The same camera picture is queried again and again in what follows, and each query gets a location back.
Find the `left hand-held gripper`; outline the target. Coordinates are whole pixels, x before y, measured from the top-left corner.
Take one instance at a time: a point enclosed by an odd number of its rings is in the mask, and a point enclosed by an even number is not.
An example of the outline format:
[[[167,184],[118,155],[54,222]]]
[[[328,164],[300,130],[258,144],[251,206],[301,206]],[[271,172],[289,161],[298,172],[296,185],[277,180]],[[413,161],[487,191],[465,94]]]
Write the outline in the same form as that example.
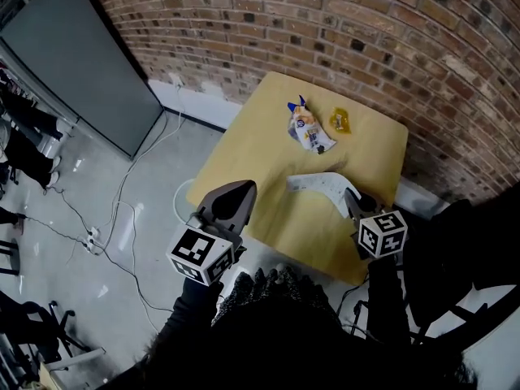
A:
[[[252,180],[239,180],[208,192],[171,239],[166,256],[175,271],[210,286],[245,251],[241,233],[257,198]]]

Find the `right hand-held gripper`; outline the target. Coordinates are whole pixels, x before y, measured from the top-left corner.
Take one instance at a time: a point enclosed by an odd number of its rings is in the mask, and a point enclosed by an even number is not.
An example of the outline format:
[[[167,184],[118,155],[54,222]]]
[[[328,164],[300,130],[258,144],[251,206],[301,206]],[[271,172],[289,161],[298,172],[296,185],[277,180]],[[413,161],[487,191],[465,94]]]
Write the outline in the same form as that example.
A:
[[[356,228],[352,238],[361,259],[379,259],[404,249],[408,226],[400,211],[366,194],[358,199],[350,188],[344,191],[344,201]]]

